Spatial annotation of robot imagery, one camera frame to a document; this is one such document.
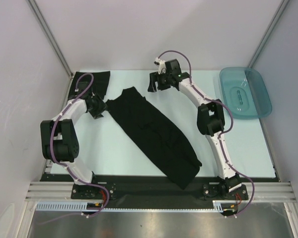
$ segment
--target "black mounting bracket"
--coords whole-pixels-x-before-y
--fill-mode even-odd
[[[203,185],[204,200],[231,200],[236,201],[236,194],[242,200],[248,200],[248,193],[246,185],[242,184],[241,187],[233,190],[232,192],[224,193],[221,184],[206,183]]]
[[[114,183],[99,184],[105,187],[109,192],[109,200],[116,199],[116,185]],[[74,184],[72,187],[71,199],[83,199],[83,200],[96,200],[102,199],[102,195],[99,193],[100,188],[89,185]]]

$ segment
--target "white table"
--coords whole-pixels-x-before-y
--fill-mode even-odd
[[[216,177],[217,167],[211,147],[196,126],[197,109],[191,101],[175,88],[156,93],[147,92],[148,70],[111,71],[107,95],[115,99],[122,90],[136,89],[174,122],[186,135],[198,159],[202,162],[198,177]],[[193,71],[192,78],[209,96],[222,99],[219,71]],[[230,119],[225,114],[225,128]],[[97,175],[165,176],[133,143],[108,112],[94,120],[90,114],[83,115],[75,125],[79,141],[79,155]],[[231,132],[225,135],[227,148],[234,166],[242,173],[257,178],[274,178],[275,173],[263,131],[258,119],[234,120]],[[52,174],[66,174],[53,165]]]

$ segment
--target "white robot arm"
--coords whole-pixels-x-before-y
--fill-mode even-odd
[[[93,93],[92,88],[86,89],[84,82],[80,90],[77,89],[73,95],[69,95],[69,98],[74,99],[68,100],[60,114],[52,120],[41,122],[43,156],[65,167],[73,177],[75,184],[93,183],[94,174],[92,170],[79,157],[79,144],[74,125],[87,112],[94,119],[101,117],[101,113],[107,109],[107,106],[96,93]],[[50,145],[54,127],[53,149],[51,150]]]
[[[221,135],[220,137],[224,130],[223,107],[214,103],[213,99],[199,89],[188,73],[181,72],[179,62],[176,59],[164,61],[156,58],[155,64],[158,65],[158,72],[150,74],[148,91],[156,92],[156,83],[158,90],[165,90],[173,86],[191,100],[198,109],[198,129],[206,136],[212,148],[219,177],[223,180],[226,192],[240,188],[242,184],[239,175],[228,165],[232,165],[232,161],[224,136]]]

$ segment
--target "teal plastic tray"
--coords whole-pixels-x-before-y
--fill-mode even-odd
[[[236,119],[268,116],[272,104],[259,72],[246,67],[228,67],[220,72],[224,103]]]

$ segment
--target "black cloth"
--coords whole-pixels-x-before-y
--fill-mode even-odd
[[[185,135],[135,87],[106,102],[110,115],[144,154],[180,188],[199,172],[201,162]]]
[[[81,77],[83,74],[85,74],[85,72],[76,72],[73,78],[73,82],[69,91],[69,96],[68,96],[68,100],[71,99],[72,95],[76,95],[75,94],[75,86],[76,86],[76,82],[78,80],[79,77]],[[99,73],[91,73],[94,76],[94,82],[92,84],[92,90],[93,92],[96,92],[101,99],[104,100],[104,97],[106,95],[107,92],[107,87],[108,87],[108,83],[109,83],[109,77],[110,77],[110,71],[106,71],[106,72],[99,72]],[[80,80],[80,82],[87,82],[86,85],[88,85],[90,83],[90,76],[86,76],[84,78],[82,78]]]

